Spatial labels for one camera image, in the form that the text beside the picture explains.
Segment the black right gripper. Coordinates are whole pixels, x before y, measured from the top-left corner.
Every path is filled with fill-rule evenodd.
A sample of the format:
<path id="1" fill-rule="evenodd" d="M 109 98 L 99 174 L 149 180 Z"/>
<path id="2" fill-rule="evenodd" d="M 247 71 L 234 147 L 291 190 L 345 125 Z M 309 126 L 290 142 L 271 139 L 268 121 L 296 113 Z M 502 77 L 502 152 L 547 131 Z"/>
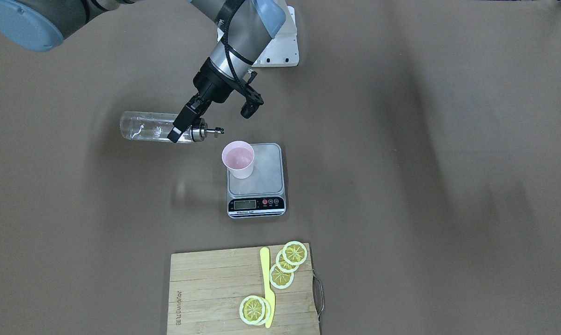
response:
<path id="1" fill-rule="evenodd" d="M 202 142 L 206 138 L 206 123 L 202 118 L 212 102 L 225 102 L 233 91 L 245 98 L 240 114 L 245 119 L 252 117 L 264 104 L 262 96 L 244 80 L 239 84 L 228 78 L 208 57 L 193 78 L 197 93 L 185 104 L 173 122 L 167 139 L 170 142 Z"/>

